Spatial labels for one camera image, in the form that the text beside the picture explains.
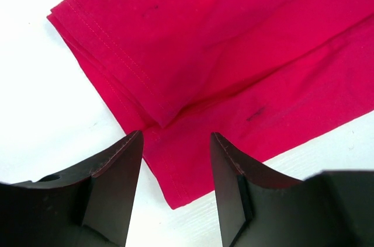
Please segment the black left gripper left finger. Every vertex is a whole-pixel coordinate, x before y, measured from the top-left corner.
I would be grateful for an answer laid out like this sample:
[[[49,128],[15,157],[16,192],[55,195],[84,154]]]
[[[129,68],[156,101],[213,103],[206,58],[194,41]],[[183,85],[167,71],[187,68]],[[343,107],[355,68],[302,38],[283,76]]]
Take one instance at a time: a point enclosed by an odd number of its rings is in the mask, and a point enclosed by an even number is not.
[[[1,184],[2,246],[125,246],[144,137],[36,182]]]

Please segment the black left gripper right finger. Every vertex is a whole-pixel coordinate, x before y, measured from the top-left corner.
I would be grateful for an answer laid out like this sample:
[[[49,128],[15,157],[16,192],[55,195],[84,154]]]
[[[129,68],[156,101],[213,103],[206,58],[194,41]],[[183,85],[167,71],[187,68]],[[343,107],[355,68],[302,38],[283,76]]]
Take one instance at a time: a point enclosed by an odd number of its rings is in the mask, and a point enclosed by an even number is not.
[[[373,172],[284,175],[236,148],[210,140],[224,246],[372,246]]]

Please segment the red t-shirt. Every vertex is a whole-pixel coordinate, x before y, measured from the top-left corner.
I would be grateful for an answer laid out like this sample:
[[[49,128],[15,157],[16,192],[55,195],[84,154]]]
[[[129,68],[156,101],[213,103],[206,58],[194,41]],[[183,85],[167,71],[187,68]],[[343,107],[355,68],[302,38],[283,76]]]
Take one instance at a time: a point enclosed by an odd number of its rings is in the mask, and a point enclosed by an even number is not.
[[[220,133],[259,161],[373,110],[373,0],[64,0],[49,21],[173,209]]]

